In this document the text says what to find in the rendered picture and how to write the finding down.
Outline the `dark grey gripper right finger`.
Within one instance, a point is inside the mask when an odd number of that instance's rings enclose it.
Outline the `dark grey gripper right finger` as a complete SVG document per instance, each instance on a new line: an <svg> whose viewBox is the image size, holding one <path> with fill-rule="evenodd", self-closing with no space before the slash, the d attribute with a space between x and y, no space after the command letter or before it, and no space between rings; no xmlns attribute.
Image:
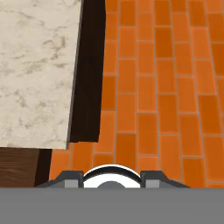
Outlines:
<svg viewBox="0 0 224 224"><path fill-rule="evenodd" d="M187 185L167 178L162 171L141 171L140 177L142 188L187 188Z"/></svg>

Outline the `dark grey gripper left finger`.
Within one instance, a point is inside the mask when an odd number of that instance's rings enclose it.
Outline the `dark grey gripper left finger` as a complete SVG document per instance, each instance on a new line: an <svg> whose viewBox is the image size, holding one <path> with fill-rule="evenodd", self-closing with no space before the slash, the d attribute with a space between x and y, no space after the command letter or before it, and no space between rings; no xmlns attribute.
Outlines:
<svg viewBox="0 0 224 224"><path fill-rule="evenodd" d="M44 184L41 184L38 187L83 188L84 172L62 171L56 179L45 182Z"/></svg>

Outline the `white round thing, black rim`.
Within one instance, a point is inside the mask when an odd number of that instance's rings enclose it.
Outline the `white round thing, black rim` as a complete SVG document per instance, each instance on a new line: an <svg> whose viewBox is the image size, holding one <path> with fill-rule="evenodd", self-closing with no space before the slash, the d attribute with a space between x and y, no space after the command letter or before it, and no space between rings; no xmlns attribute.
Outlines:
<svg viewBox="0 0 224 224"><path fill-rule="evenodd" d="M140 188L140 176L130 168L119 164L104 164L87 171L83 177L85 188L125 189Z"/></svg>

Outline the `dark wood counter cabinet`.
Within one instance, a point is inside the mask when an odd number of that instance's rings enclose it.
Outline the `dark wood counter cabinet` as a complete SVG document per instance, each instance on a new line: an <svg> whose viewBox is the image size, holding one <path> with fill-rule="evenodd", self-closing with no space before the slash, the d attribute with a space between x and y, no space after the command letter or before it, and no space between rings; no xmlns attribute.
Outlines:
<svg viewBox="0 0 224 224"><path fill-rule="evenodd" d="M105 0L0 0L0 187L49 179L100 134Z"/></svg>

